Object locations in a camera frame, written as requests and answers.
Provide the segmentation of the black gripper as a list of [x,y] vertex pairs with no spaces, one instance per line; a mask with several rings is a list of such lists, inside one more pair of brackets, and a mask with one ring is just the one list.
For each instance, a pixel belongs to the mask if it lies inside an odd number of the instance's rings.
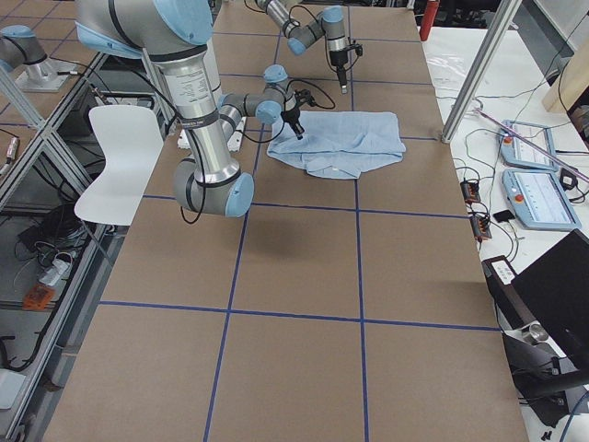
[[341,94],[348,93],[347,74],[349,63],[349,53],[354,52],[356,58],[364,54],[364,47],[362,44],[352,40],[328,40],[328,58],[329,66],[336,73],[340,81]]
[[299,119],[301,116],[300,109],[303,106],[315,107],[316,101],[308,89],[296,90],[287,100],[285,108],[281,113],[282,120],[294,129],[295,136],[298,140],[303,138],[305,129]]

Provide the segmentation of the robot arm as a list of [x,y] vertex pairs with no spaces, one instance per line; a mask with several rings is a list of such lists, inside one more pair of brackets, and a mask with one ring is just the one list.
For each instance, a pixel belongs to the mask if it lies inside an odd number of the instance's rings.
[[348,72],[363,56],[364,48],[347,34],[342,6],[327,6],[313,13],[300,1],[260,0],[254,4],[281,30],[294,55],[324,41],[329,69],[336,74],[341,93],[348,93]]
[[299,123],[298,93],[278,64],[264,73],[260,94],[214,97],[205,65],[213,17],[205,1],[79,1],[78,39],[113,56],[149,60],[161,72],[170,107],[185,130],[191,155],[174,175],[179,205],[200,215],[241,217],[254,195],[252,176],[231,157],[227,142],[245,116],[264,124],[288,123],[295,136]]

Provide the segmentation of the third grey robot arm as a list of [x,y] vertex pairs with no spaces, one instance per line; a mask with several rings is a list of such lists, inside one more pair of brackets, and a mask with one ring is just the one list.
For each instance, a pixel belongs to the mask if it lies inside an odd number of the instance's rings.
[[77,74],[77,64],[51,58],[35,32],[25,25],[1,29],[1,67],[12,73],[24,68],[17,86],[28,92],[57,92],[69,76]]

